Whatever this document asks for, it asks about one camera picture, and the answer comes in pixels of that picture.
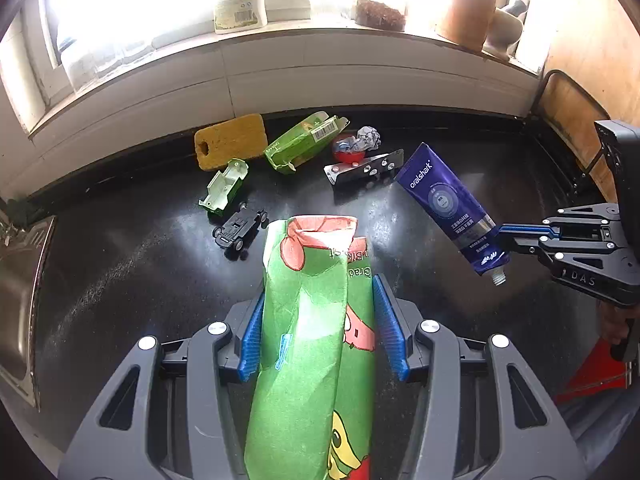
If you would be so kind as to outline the right hand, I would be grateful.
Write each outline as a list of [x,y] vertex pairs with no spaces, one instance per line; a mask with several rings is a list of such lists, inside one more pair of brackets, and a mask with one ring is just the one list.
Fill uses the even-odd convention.
[[624,309],[600,301],[597,305],[597,316],[600,336],[609,344],[620,344],[627,338],[629,327]]

